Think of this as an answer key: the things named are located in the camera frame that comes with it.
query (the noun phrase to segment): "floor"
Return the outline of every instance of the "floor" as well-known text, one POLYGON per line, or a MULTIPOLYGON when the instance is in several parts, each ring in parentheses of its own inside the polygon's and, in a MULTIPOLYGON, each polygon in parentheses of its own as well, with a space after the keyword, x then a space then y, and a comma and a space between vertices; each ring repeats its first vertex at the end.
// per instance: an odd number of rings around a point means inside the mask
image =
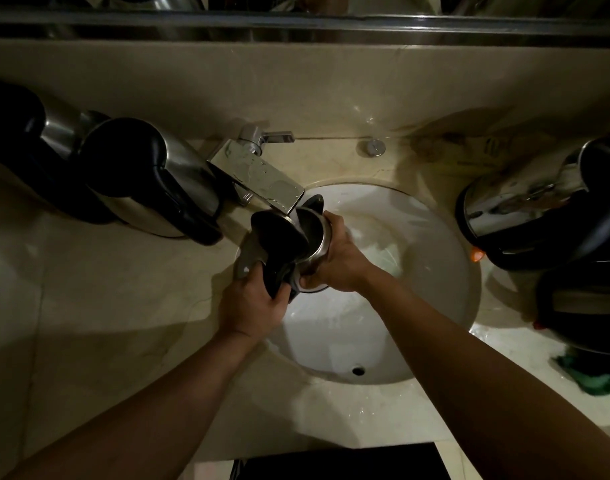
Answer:
MULTIPOLYGON (((481 476, 455 441, 436 443, 452 480, 481 480, 481 476)), ((228 480, 233 461, 191 463, 178 480, 228 480)))

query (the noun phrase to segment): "person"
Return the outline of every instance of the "person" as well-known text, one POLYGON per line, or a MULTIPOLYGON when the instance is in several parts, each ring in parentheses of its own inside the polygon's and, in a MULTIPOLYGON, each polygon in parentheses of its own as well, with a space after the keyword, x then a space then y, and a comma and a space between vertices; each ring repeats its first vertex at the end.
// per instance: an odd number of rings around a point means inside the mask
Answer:
MULTIPOLYGON (((342 217, 305 288, 358 292, 484 479, 610 479, 610 437, 552 389, 371 264, 342 217)), ((285 315, 262 265, 224 291, 218 332, 177 368, 53 445, 8 479, 176 479, 200 446, 229 381, 285 315)))

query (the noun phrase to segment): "beige countertop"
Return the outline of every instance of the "beige countertop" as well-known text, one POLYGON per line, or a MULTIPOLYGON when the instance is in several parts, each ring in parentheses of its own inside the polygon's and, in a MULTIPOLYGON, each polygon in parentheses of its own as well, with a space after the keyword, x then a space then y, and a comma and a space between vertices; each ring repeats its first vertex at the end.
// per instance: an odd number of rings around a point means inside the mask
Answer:
MULTIPOLYGON (((264 157, 307 187, 384 185, 417 197, 444 216, 452 213, 456 195, 472 175, 502 163, 474 159, 463 164, 458 157, 428 157, 431 152, 421 158, 403 139, 387 140, 387 152, 369 159, 357 153, 357 144, 354 139, 300 140, 268 145, 264 157)), ((138 391, 210 338, 238 245, 251 213, 259 208, 258 201, 246 209, 226 206, 220 219, 226 238, 211 248, 123 225, 37 217, 42 237, 28 249, 43 265, 28 278, 39 284, 40 293, 23 455, 138 391)), ((552 365, 564 345, 529 323, 533 306, 522 297, 533 276, 510 276, 485 260, 481 271, 472 333, 610 432, 610 396, 581 393, 552 365)), ((233 381, 196 459, 451 437, 415 379, 380 386, 333 383, 259 349, 233 381)))

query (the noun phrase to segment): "person's right hand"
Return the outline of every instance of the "person's right hand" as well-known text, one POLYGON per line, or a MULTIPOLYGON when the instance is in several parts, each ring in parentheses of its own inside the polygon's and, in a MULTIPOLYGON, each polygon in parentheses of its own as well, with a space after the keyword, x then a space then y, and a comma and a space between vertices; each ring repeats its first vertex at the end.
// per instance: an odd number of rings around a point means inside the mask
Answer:
POLYGON ((345 229, 343 218, 328 211, 325 211, 324 215, 332 224, 329 251, 316 273, 301 276, 301 286, 312 289, 326 284, 339 291, 357 291, 374 265, 352 242, 345 229))

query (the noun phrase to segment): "chrome faucet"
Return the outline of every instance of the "chrome faucet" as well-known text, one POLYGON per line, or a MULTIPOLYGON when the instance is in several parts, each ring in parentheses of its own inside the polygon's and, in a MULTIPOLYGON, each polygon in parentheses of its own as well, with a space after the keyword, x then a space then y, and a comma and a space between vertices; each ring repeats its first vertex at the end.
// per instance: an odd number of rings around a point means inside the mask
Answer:
POLYGON ((293 143, 288 132, 266 133, 255 125, 245 125, 236 141, 225 139, 208 161, 231 196, 245 206, 256 195, 270 207, 289 214, 305 189, 261 158, 266 143, 293 143))

